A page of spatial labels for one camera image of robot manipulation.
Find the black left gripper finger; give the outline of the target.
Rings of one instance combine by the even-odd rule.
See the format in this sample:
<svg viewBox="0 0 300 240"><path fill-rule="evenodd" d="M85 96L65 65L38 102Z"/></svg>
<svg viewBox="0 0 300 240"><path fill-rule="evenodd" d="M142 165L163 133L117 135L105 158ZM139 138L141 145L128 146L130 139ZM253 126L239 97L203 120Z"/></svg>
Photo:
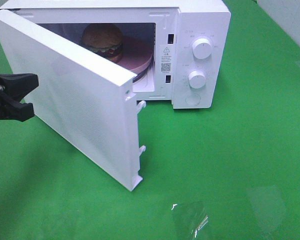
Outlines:
<svg viewBox="0 0 300 240"><path fill-rule="evenodd" d="M0 74L0 93L20 102L39 86L39 78L33 73Z"/></svg>
<svg viewBox="0 0 300 240"><path fill-rule="evenodd" d="M20 103L0 90L0 120L24 122L34 117L32 103Z"/></svg>

